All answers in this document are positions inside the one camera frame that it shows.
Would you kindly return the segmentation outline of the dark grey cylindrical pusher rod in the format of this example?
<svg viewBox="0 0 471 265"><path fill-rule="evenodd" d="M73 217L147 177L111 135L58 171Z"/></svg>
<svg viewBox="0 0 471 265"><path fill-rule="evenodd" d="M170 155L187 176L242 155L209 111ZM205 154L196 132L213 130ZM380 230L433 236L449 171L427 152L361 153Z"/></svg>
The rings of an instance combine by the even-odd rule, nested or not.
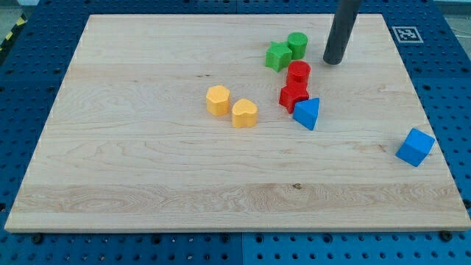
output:
<svg viewBox="0 0 471 265"><path fill-rule="evenodd" d="M362 0L341 0L333 17L323 60L330 65L342 62Z"/></svg>

